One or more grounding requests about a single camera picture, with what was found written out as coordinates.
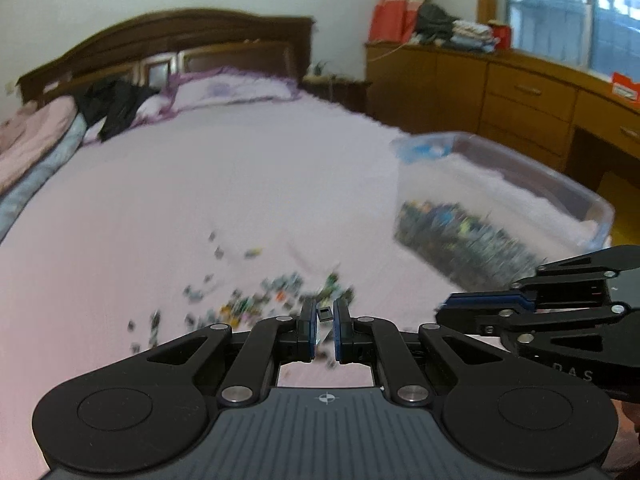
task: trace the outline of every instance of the plastic storage bin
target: plastic storage bin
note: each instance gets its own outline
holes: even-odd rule
[[[613,208],[568,177],[482,137],[395,140],[396,240],[464,290],[508,288],[536,266],[603,248]]]

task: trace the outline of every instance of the nightstand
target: nightstand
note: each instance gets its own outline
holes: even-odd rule
[[[302,89],[311,95],[329,101],[339,103],[347,110],[361,114],[367,113],[367,89],[369,81],[356,81],[336,77],[330,79],[327,76],[307,76],[302,80]]]

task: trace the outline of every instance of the pink bedsheet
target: pink bedsheet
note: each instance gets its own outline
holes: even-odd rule
[[[388,144],[398,135],[304,96],[194,110],[82,148],[0,246],[0,479],[46,471],[30,426],[37,401],[125,358],[132,342],[145,347],[156,308],[162,343],[185,333],[185,314],[219,308],[236,287],[296,270],[312,288],[339,264],[354,314],[400,328],[433,320],[456,289],[392,240],[398,164]],[[256,247],[260,257],[242,257]],[[216,290],[189,304],[185,286],[209,273]],[[357,365],[281,373],[291,386],[370,383]]]

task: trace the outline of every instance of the window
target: window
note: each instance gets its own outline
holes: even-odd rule
[[[640,80],[640,0],[504,0],[513,46]]]

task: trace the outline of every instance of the blue blanket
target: blue blanket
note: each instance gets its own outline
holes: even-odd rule
[[[0,199],[0,242],[4,240],[29,200],[57,170],[71,159],[78,150],[85,133],[86,122],[82,114],[78,114],[56,147]]]

